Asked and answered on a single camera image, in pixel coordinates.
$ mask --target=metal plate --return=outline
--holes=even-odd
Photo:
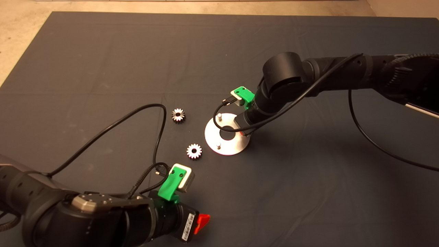
[[[216,122],[221,126],[230,126],[234,129],[238,128],[238,125],[234,122],[236,115],[232,113],[222,113],[221,120],[216,116]],[[206,138],[207,145],[222,155],[234,155],[244,150],[250,136],[243,136],[240,132],[235,133],[235,137],[231,140],[224,140],[220,135],[220,129],[213,123],[213,118],[207,123],[204,130],[204,137]]]

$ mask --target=gray table mat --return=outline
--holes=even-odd
[[[114,120],[160,102],[183,108],[187,121],[168,118],[158,160],[193,168],[182,201],[212,216],[190,246],[437,246],[438,174],[371,146],[347,92],[304,99],[236,156],[210,150],[204,128],[230,90],[255,91],[279,52],[405,54],[439,52],[438,44],[432,18],[54,12],[0,89],[0,153],[50,171]],[[353,99],[378,143],[438,165],[436,119],[371,90]],[[78,191],[128,191],[151,163],[160,116],[133,117],[55,178]],[[186,156],[191,143],[203,147],[200,160]],[[164,236],[147,245],[183,244]],[[0,233],[0,246],[22,247],[20,228]]]

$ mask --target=barcode label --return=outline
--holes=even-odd
[[[193,215],[193,214],[189,214],[189,216],[187,218],[186,226],[184,227],[183,236],[181,237],[181,239],[183,239],[184,241],[187,241],[187,238],[189,237],[189,233],[191,232],[192,223],[194,222],[194,218],[195,218],[195,215]]]

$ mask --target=green 3d-printed bracket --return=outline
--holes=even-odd
[[[168,178],[158,190],[158,195],[165,200],[179,203],[180,197],[175,194],[175,191],[177,190],[178,185],[181,183],[186,173],[187,171],[185,169],[174,167]]]
[[[255,94],[243,86],[238,87],[237,89],[233,90],[233,92],[242,98],[242,100],[244,101],[244,108],[247,110],[250,107],[253,99],[255,98]]]

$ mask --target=gear hole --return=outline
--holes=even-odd
[[[233,128],[231,126],[228,126],[228,125],[224,126],[223,128],[225,128],[227,130],[233,130]],[[221,138],[226,140],[226,141],[229,141],[229,140],[235,138],[235,134],[236,134],[235,132],[227,132],[227,131],[223,131],[223,130],[219,131],[219,135],[221,136]]]

